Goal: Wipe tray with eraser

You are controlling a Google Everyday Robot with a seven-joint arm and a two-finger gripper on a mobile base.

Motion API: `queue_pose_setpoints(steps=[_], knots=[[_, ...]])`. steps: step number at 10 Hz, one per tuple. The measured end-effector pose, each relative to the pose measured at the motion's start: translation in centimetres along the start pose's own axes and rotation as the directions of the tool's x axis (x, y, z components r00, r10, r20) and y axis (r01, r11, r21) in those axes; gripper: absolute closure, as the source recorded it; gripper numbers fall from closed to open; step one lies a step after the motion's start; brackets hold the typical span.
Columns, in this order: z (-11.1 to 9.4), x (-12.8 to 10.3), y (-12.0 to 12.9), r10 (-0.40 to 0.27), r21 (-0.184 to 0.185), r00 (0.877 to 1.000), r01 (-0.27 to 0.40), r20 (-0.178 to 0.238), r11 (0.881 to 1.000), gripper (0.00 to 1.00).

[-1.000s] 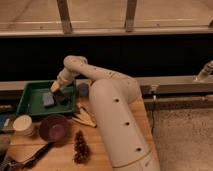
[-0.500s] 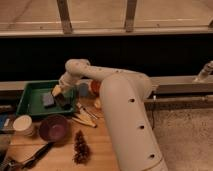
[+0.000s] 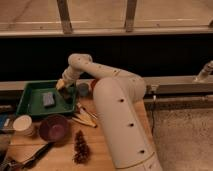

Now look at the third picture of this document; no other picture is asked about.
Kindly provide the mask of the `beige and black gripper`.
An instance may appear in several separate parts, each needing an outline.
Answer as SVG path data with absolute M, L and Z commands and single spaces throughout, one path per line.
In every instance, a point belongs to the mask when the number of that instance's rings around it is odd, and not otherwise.
M 66 102 L 71 102 L 76 95 L 75 87 L 73 85 L 66 86 L 62 78 L 57 81 L 56 90 Z

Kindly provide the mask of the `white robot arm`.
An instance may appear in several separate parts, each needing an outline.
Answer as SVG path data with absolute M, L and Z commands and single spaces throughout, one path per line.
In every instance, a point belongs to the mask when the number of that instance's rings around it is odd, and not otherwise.
M 82 73 L 98 80 L 93 102 L 116 171 L 163 171 L 134 107 L 146 93 L 144 79 L 123 69 L 95 63 L 89 54 L 74 53 L 68 57 L 68 67 L 56 88 L 68 88 Z

